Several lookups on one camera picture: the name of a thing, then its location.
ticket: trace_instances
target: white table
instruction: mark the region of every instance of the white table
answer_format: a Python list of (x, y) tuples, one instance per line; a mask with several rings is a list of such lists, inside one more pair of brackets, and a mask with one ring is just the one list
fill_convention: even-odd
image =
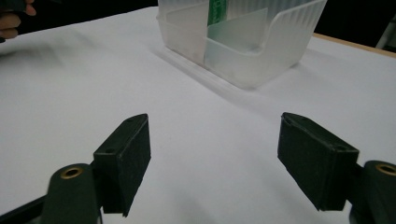
[(280, 116), (311, 118), (368, 160), (396, 162), (396, 59), (312, 38), (301, 61), (241, 91), (166, 49), (147, 8), (0, 46), (0, 214), (47, 191), (124, 120), (148, 113), (152, 159), (111, 223), (348, 223), (317, 212), (277, 159)]

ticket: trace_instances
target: green label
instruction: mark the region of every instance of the green label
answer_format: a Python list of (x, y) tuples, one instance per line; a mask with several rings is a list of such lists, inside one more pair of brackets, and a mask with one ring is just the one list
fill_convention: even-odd
[(207, 26), (227, 19), (227, 1), (228, 0), (210, 0)]

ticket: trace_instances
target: dark background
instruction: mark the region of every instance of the dark background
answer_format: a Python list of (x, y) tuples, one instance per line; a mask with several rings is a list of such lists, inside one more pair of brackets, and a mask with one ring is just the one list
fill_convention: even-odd
[[(157, 6), (157, 0), (35, 0), (35, 17), (20, 13), (20, 34)], [(328, 0), (316, 33), (375, 47), (396, 13), (396, 0)]]

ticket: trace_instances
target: clear plastic bin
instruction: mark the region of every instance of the clear plastic bin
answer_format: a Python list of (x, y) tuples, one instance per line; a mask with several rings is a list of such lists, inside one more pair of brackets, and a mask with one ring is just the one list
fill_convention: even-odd
[(171, 50), (242, 89), (299, 62), (327, 0), (229, 0), (226, 21), (207, 26), (209, 0), (159, 0)]

